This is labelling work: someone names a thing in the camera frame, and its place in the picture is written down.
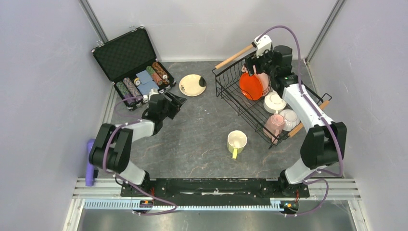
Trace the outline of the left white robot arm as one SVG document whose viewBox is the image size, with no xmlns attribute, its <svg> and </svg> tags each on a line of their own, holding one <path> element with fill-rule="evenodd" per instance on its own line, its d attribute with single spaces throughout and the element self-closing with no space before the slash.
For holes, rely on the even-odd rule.
<svg viewBox="0 0 408 231">
<path fill-rule="evenodd" d="M 186 101 L 171 92 L 152 93 L 147 108 L 135 121 L 102 124 L 90 151 L 89 163 L 133 183 L 134 192 L 146 196 L 151 191 L 151 183 L 147 180 L 148 173 L 130 161 L 132 143 L 156 135 L 163 121 L 174 119 Z"/>
</svg>

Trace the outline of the yellow green mug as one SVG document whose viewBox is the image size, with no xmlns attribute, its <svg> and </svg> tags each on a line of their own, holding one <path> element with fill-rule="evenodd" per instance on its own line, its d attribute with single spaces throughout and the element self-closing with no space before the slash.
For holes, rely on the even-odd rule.
<svg viewBox="0 0 408 231">
<path fill-rule="evenodd" d="M 232 154 L 232 159 L 236 159 L 247 144 L 247 136 L 240 130 L 234 130 L 228 134 L 227 149 Z"/>
</svg>

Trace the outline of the purple flashlight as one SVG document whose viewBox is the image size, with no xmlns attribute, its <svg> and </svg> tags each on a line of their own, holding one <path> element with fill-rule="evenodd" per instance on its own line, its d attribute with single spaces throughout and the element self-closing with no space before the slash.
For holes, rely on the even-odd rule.
<svg viewBox="0 0 408 231">
<path fill-rule="evenodd" d="M 94 167 L 93 164 L 89 162 L 89 156 L 91 154 L 91 150 L 93 148 L 95 140 L 90 139 L 87 142 L 87 166 L 86 166 L 86 173 L 85 173 L 85 186 L 91 187 L 94 185 L 95 178 L 98 175 L 98 169 Z"/>
</svg>

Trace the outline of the white cup with handle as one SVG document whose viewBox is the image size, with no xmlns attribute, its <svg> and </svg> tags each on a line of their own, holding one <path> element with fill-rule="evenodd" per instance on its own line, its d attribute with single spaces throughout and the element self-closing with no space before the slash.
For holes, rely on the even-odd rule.
<svg viewBox="0 0 408 231">
<path fill-rule="evenodd" d="M 286 108 L 286 106 L 286 101 L 284 101 L 275 91 L 268 93 L 264 97 L 263 107 L 271 114 L 279 114 Z"/>
</svg>

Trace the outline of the orange plate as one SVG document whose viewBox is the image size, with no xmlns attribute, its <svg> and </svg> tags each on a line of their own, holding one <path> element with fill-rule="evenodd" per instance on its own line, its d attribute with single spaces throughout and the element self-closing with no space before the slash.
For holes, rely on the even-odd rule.
<svg viewBox="0 0 408 231">
<path fill-rule="evenodd" d="M 249 100 L 259 100 L 263 93 L 263 85 L 257 75 L 243 73 L 239 79 L 242 94 Z"/>
</svg>

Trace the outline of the pink and cream plate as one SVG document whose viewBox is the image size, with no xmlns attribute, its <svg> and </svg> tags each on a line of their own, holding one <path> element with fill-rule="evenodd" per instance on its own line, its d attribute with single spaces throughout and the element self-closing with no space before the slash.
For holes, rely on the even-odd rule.
<svg viewBox="0 0 408 231">
<path fill-rule="evenodd" d="M 266 96 L 270 92 L 270 80 L 266 73 L 261 73 L 257 75 L 259 81 L 261 82 L 263 91 L 262 96 Z"/>
</svg>

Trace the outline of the black poker chip case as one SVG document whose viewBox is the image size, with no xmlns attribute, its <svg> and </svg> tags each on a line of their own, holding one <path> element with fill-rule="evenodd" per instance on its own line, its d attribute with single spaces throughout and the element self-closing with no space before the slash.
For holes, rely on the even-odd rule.
<svg viewBox="0 0 408 231">
<path fill-rule="evenodd" d="M 146 70 L 159 87 L 159 93 L 176 85 L 174 77 L 158 61 L 143 26 L 94 48 L 91 53 L 130 111 L 144 104 L 143 99 L 135 98 L 143 96 L 137 88 L 140 84 L 137 73 Z"/>
</svg>

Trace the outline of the blue card deck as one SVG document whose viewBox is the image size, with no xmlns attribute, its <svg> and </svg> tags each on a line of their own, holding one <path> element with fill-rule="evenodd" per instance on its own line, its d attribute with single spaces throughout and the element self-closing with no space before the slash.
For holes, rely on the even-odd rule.
<svg viewBox="0 0 408 231">
<path fill-rule="evenodd" d="M 137 88 L 142 95 L 148 95 L 151 89 L 159 90 L 159 87 L 146 70 L 137 73 L 136 77 L 140 81 L 140 84 L 137 86 Z"/>
</svg>

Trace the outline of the cream plate with black spot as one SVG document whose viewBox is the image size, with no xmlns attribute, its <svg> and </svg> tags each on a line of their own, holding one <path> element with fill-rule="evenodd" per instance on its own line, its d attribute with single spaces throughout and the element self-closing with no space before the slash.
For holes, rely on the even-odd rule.
<svg viewBox="0 0 408 231">
<path fill-rule="evenodd" d="M 206 80 L 197 74 L 186 75 L 179 82 L 179 90 L 189 97 L 195 97 L 202 94 L 205 91 L 206 86 Z"/>
</svg>

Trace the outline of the pink mug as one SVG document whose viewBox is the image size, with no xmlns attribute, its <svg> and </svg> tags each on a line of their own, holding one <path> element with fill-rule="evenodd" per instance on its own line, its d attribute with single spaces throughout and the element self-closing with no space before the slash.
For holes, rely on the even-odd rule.
<svg viewBox="0 0 408 231">
<path fill-rule="evenodd" d="M 271 139 L 273 144 L 278 143 L 278 136 L 282 132 L 285 125 L 285 119 L 279 114 L 274 114 L 269 117 L 264 125 L 263 133 Z"/>
</svg>

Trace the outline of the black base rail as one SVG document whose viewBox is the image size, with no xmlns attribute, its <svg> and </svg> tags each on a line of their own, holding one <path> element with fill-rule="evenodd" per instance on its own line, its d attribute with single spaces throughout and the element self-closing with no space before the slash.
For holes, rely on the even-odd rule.
<svg viewBox="0 0 408 231">
<path fill-rule="evenodd" d="M 310 196 L 303 183 L 289 184 L 278 178 L 155 178 L 148 174 L 140 185 L 122 176 L 122 197 L 139 197 L 143 208 L 253 208 L 271 206 L 270 200 L 297 201 Z"/>
</svg>

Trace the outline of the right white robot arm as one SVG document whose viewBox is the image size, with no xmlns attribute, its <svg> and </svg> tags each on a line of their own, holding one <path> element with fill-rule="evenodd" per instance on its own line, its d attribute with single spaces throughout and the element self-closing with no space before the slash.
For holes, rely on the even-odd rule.
<svg viewBox="0 0 408 231">
<path fill-rule="evenodd" d="M 341 176 L 347 134 L 346 125 L 327 116 L 311 99 L 300 76 L 292 71 L 292 52 L 290 47 L 279 45 L 262 55 L 245 58 L 249 74 L 267 74 L 271 87 L 294 110 L 306 130 L 300 159 L 279 177 L 278 191 L 283 196 L 291 196 L 297 184 L 335 163 L 339 164 L 337 175 Z"/>
</svg>

